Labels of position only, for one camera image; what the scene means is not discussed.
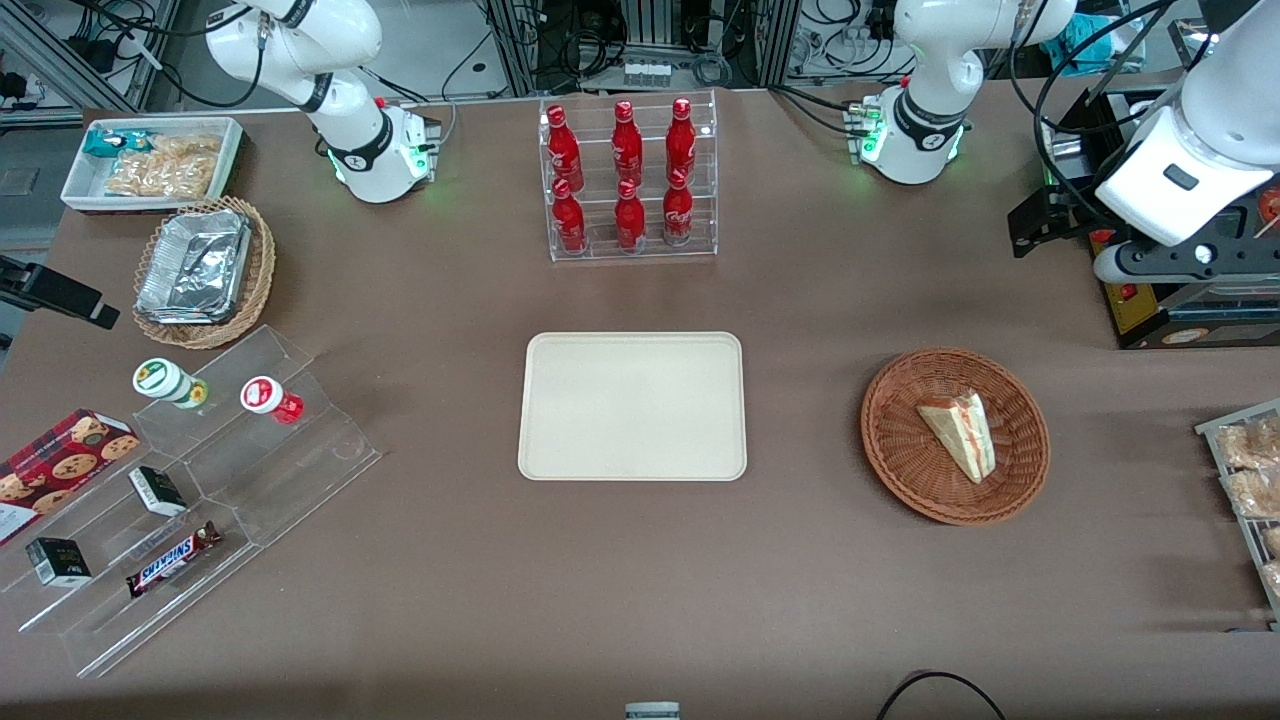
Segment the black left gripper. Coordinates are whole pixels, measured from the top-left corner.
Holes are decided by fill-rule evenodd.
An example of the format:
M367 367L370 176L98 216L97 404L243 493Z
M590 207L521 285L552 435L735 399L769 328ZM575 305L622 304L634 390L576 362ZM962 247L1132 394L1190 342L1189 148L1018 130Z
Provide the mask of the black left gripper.
M1088 241L1105 228L1105 219L1078 202L1069 187L1046 184L1043 199L1024 199L1007 214L1007 231L1012 255L1021 259L1039 242L1055 240Z

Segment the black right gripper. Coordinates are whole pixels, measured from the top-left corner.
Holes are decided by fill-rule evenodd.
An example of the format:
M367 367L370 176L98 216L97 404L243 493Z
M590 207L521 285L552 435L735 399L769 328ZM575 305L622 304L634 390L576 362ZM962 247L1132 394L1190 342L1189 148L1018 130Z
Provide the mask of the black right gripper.
M38 263L23 263L4 254L1 301L33 304L105 331L113 329L120 315L102 300L100 291Z

